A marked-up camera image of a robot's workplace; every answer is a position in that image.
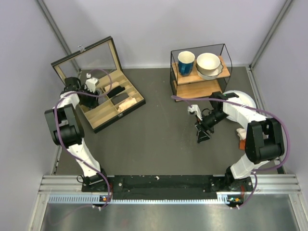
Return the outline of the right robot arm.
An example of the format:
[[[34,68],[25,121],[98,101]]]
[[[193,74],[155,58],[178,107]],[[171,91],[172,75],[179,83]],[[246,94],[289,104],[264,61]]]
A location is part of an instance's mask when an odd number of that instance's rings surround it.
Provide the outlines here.
[[[223,181],[212,185],[214,191],[226,188],[234,191],[247,181],[252,170],[259,169],[284,153],[282,127],[277,119],[248,109],[235,92],[214,92],[210,100],[213,109],[207,115],[196,104],[188,106],[188,113],[196,117],[198,143],[209,140],[214,133],[214,126],[229,116],[245,132],[244,155],[227,168]]]

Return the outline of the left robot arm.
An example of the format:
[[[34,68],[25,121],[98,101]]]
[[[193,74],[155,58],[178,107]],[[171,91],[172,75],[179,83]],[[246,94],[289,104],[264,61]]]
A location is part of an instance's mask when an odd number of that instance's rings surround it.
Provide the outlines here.
[[[83,174],[77,177],[83,192],[110,192],[109,179],[101,165],[86,146],[83,126],[77,116],[79,95],[91,96],[84,91],[80,79],[69,77],[64,80],[65,88],[53,109],[45,111],[45,119],[56,145],[62,146],[75,158]]]

